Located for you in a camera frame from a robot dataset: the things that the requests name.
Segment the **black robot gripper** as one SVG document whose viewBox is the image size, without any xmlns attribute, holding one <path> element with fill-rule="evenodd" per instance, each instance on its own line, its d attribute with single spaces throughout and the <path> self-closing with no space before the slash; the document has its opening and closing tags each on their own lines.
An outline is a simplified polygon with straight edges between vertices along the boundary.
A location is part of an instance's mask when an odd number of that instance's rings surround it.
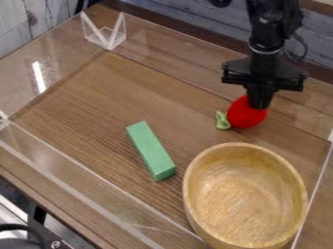
<svg viewBox="0 0 333 249">
<path fill-rule="evenodd" d="M 248 90 L 250 106 L 268 109 L 280 90 L 302 91 L 309 72 L 286 62 L 278 53 L 252 53 L 222 63 L 221 81 Z"/>
</svg>

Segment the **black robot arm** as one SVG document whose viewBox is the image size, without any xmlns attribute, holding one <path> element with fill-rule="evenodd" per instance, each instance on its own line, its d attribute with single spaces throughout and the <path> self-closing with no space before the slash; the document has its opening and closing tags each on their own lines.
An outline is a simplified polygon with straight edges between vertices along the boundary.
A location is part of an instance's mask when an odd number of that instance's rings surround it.
<svg viewBox="0 0 333 249">
<path fill-rule="evenodd" d="M 309 72 L 281 58 L 285 41 L 301 40 L 304 12 L 300 0 L 246 0 L 252 24 L 249 57 L 222 63 L 221 81 L 246 89 L 250 107 L 269 108 L 280 90 L 302 91 Z"/>
</svg>

